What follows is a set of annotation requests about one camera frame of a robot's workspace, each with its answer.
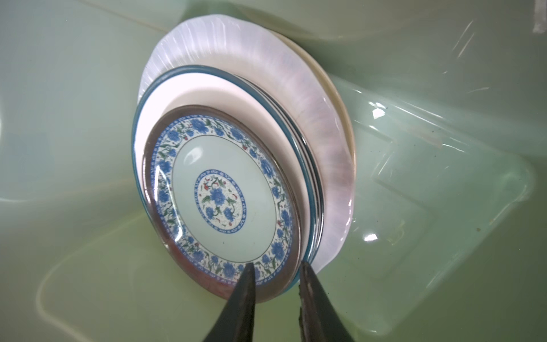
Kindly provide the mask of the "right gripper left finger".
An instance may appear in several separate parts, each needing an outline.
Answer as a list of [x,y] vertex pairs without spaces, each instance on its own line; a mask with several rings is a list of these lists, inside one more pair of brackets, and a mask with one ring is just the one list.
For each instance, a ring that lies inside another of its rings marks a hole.
[[255,268],[253,263],[248,263],[204,342],[252,341],[255,306]]

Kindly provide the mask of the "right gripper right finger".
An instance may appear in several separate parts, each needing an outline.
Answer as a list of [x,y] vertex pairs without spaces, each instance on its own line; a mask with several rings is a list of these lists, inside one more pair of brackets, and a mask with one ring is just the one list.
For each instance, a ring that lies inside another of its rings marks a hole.
[[333,308],[312,266],[302,262],[299,326],[302,341],[354,341]]

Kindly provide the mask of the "teal blue patterned plate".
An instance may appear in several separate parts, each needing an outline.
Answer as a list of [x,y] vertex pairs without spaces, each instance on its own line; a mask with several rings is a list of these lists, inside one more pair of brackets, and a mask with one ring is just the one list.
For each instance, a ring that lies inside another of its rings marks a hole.
[[248,264],[259,302],[291,287],[298,204],[278,162],[239,121],[203,105],[168,111],[145,144],[142,181],[159,236],[201,287],[227,298]]

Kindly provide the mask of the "mint green plastic bin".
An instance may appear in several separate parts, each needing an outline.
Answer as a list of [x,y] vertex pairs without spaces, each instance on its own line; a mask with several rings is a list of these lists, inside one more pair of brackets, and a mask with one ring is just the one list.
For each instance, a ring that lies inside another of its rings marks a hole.
[[346,104],[356,213],[319,277],[356,341],[546,340],[545,1],[3,1],[1,340],[212,328],[130,155],[153,48],[207,14],[295,41]]

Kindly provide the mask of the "white plate black line pattern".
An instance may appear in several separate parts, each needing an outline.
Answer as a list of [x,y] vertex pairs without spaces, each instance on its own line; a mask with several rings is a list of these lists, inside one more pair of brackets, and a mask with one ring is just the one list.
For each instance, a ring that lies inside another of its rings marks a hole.
[[181,66],[162,74],[138,101],[132,129],[132,167],[140,198],[150,218],[142,195],[142,159],[148,136],[159,119],[184,105],[203,105],[239,121],[263,142],[278,162],[298,204],[301,258],[296,265],[293,286],[299,279],[299,265],[306,261],[306,252],[311,250],[310,229],[318,222],[316,201],[296,136],[256,87],[242,77],[209,66]]

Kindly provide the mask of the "white fluted plate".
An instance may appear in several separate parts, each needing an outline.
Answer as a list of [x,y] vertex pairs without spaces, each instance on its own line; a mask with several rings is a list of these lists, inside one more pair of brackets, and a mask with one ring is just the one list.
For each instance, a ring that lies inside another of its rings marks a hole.
[[162,38],[145,65],[138,99],[162,74],[188,65],[222,69],[253,82],[288,111],[309,140],[326,200],[325,228],[312,263],[319,272],[335,259],[348,236],[356,168],[340,118],[313,71],[268,29],[212,14],[183,21]]

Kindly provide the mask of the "large green rim lettered plate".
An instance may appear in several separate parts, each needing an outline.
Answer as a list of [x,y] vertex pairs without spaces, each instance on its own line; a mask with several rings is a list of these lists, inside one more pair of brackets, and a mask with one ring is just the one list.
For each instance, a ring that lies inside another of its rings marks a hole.
[[311,250],[306,252],[305,260],[310,264],[313,263],[319,253],[319,247],[321,243],[321,238],[324,231],[325,224],[325,198],[323,195],[323,185],[321,184],[321,177],[319,173],[319,168],[316,165],[315,158],[311,151],[309,140],[301,132],[301,129],[296,125],[294,119],[290,117],[288,112],[277,103],[277,101],[272,98],[268,93],[259,88],[256,89],[272,104],[272,106],[277,110],[281,119],[285,125],[287,125],[291,133],[296,136],[298,144],[301,149],[301,154],[304,156],[307,173],[311,177],[312,188],[316,201],[316,217],[318,222],[310,229],[310,235],[312,238]]

